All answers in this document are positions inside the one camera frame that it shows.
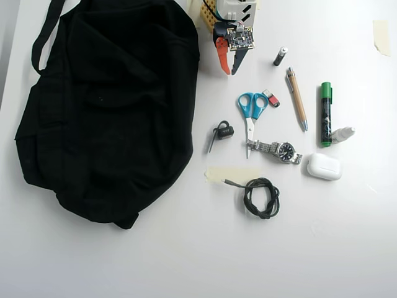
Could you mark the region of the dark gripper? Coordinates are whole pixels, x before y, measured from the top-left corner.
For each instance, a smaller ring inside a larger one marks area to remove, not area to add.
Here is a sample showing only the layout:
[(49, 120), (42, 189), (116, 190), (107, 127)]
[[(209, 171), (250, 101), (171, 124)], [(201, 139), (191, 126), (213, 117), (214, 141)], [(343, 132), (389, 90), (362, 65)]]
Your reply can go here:
[(229, 22), (216, 22), (213, 25), (213, 39), (215, 41), (215, 46), (217, 50), (217, 54), (219, 57), (221, 69), (227, 74), (227, 75), (235, 75), (236, 72), (238, 71), (238, 68), (241, 65), (241, 62), (243, 61), (244, 57), (246, 56), (248, 49), (244, 50), (236, 50), (234, 54), (234, 62), (233, 62), (233, 68), (230, 71), (230, 68), (228, 66), (228, 60), (227, 60), (227, 53), (228, 53), (228, 31), (227, 29), (231, 27), (231, 24)]

